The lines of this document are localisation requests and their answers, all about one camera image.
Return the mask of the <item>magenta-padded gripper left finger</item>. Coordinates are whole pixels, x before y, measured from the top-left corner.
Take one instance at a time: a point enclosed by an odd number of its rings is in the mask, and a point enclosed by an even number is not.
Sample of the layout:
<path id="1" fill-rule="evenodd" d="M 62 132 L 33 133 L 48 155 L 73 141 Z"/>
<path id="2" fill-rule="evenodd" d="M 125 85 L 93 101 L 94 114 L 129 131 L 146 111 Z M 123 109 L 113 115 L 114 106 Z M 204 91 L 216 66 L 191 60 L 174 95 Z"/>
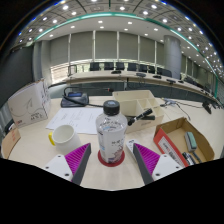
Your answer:
<path id="1" fill-rule="evenodd" d="M 76 185 L 80 185 L 90 154 L 91 144 L 87 143 L 67 155 L 56 155 L 43 169 Z"/>

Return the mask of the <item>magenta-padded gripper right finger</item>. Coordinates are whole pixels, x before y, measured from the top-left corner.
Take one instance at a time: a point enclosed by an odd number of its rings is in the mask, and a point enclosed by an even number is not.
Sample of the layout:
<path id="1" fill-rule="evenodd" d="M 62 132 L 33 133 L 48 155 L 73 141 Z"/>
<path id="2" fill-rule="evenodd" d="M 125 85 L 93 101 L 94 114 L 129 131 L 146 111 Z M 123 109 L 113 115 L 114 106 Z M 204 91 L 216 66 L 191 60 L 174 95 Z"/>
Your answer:
<path id="1" fill-rule="evenodd" d="M 182 169 L 168 154 L 158 155 L 137 143 L 133 144 L 133 154 L 145 185 Z"/>

